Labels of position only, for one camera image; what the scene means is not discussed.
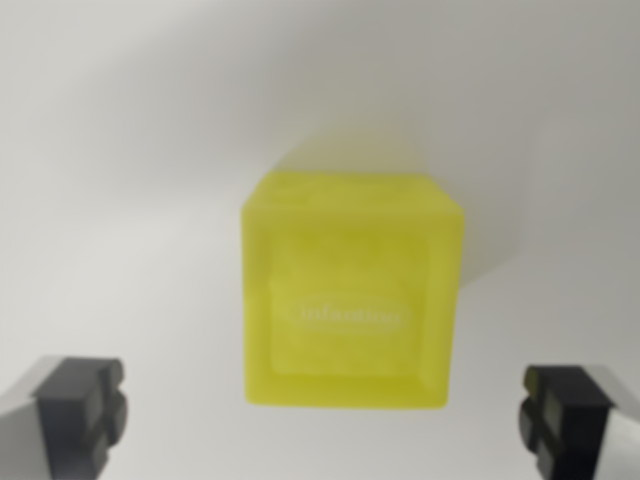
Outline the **black silver gripper left finger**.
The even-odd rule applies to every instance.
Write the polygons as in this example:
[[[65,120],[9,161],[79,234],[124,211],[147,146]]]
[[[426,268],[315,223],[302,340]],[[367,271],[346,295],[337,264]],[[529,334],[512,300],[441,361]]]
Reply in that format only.
[[[122,438],[118,358],[44,356],[1,393],[3,479],[97,479]]]

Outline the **black silver gripper right finger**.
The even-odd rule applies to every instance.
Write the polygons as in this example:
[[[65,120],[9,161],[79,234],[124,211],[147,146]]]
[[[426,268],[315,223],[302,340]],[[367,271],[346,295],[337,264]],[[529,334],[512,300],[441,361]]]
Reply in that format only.
[[[639,394],[604,365],[530,365],[518,426],[543,479],[637,479]]]

